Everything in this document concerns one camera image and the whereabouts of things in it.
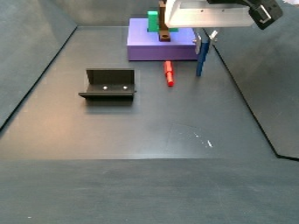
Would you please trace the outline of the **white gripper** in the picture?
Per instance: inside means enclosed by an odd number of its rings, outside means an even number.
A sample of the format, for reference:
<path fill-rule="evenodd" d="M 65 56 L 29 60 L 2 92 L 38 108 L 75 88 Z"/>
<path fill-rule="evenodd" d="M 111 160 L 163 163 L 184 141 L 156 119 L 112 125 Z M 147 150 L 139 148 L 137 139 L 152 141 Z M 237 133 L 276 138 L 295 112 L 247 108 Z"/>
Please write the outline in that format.
<path fill-rule="evenodd" d="M 167 0 L 164 23 L 168 28 L 244 27 L 255 21 L 248 7 L 239 4 L 209 4 L 207 0 Z M 209 40 L 217 41 L 213 30 Z M 201 51 L 201 35 L 193 33 L 195 53 Z"/>

